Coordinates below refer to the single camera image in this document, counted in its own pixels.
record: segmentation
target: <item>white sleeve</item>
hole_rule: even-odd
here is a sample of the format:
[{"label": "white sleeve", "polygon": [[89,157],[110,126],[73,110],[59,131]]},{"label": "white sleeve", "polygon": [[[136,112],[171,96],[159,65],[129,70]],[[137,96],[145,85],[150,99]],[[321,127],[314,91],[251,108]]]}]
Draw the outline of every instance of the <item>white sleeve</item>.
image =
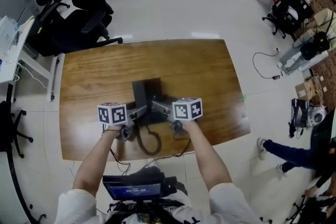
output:
[{"label": "white sleeve", "polygon": [[61,194],[54,224],[80,224],[97,215],[96,199],[82,189],[72,189]]},{"label": "white sleeve", "polygon": [[247,204],[243,192],[233,183],[218,184],[209,195],[211,214],[231,216],[240,223],[262,223]]}]

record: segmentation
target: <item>desk leg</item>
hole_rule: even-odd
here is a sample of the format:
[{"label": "desk leg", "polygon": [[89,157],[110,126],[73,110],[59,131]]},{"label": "desk leg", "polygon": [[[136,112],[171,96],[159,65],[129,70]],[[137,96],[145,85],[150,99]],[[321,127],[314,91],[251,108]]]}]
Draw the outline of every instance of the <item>desk leg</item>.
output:
[{"label": "desk leg", "polygon": [[53,95],[53,88],[54,88],[54,78],[55,78],[55,70],[56,70],[56,64],[57,64],[57,56],[53,57],[52,59],[50,72],[47,69],[45,69],[43,66],[41,66],[37,61],[35,61],[32,57],[30,57],[23,50],[20,53],[19,59],[25,62],[31,68],[33,68],[40,75],[48,79],[47,100],[51,102],[55,98]]}]

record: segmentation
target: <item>white shirt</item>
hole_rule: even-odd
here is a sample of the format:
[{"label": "white shirt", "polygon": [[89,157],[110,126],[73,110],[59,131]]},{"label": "white shirt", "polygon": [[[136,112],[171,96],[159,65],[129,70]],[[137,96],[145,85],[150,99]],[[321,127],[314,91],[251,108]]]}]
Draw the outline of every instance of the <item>white shirt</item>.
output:
[{"label": "white shirt", "polygon": [[[177,200],[184,206],[165,208],[181,223],[197,224],[261,224],[244,199],[242,191],[232,183],[222,183],[213,187],[210,192],[211,214],[205,214],[191,208],[190,199],[180,190],[176,194],[165,197]],[[81,189],[73,189],[59,196],[55,224],[103,224],[114,211],[108,215],[97,215],[96,199]],[[145,214],[133,214],[124,219],[126,224],[144,224]]]}]

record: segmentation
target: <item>chair armrest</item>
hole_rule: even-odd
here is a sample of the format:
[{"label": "chair armrest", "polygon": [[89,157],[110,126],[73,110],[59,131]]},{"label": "chair armrest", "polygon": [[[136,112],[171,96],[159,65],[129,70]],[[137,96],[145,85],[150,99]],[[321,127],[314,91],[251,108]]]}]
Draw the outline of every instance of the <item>chair armrest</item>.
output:
[{"label": "chair armrest", "polygon": [[49,15],[51,12],[53,12],[56,8],[58,8],[59,6],[59,2],[54,2],[52,3],[52,5],[46,10],[44,11],[44,13],[41,13],[41,17],[40,17],[40,21],[43,22]]},{"label": "chair armrest", "polygon": [[98,27],[101,24],[101,21],[103,20],[105,14],[106,14],[105,10],[101,9],[96,11],[96,13],[91,17],[91,19],[84,25],[83,29],[81,30],[81,33],[88,34],[96,27]]}]

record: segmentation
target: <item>person's arm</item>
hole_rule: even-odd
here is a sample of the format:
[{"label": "person's arm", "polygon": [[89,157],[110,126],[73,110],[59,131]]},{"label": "person's arm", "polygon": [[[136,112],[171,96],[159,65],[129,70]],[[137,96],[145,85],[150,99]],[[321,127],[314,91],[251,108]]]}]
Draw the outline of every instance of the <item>person's arm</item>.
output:
[{"label": "person's arm", "polygon": [[306,25],[307,29],[316,28],[316,27],[318,27],[318,24],[315,20]]},{"label": "person's arm", "polygon": [[80,165],[72,189],[83,189],[96,197],[113,140],[119,126],[109,127]]},{"label": "person's arm", "polygon": [[207,189],[211,190],[220,183],[232,183],[224,162],[212,148],[198,124],[194,121],[182,121],[182,124],[183,129],[189,133],[193,143],[198,168]]}]

